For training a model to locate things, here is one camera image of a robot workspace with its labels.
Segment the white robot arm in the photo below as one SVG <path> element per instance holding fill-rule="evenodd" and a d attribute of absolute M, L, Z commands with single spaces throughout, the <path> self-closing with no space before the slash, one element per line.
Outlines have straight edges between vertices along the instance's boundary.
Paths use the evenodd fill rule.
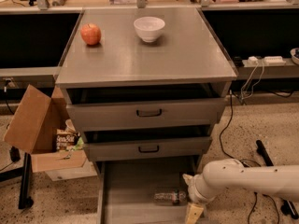
<path fill-rule="evenodd" d="M 192 203 L 210 203 L 225 189 L 247 189 L 285 201 L 299 201 L 299 166 L 245 167 L 237 159 L 211 161 L 200 175 L 182 175 Z"/>

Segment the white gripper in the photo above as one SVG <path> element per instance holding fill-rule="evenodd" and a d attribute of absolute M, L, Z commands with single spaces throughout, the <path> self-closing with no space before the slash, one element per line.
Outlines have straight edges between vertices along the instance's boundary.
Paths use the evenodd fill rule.
<path fill-rule="evenodd" d="M 210 203 L 215 198 L 215 193 L 201 175 L 182 175 L 188 186 L 188 194 L 192 203 L 188 203 L 185 224 L 196 224 L 204 212 L 204 206 L 198 203 Z"/>

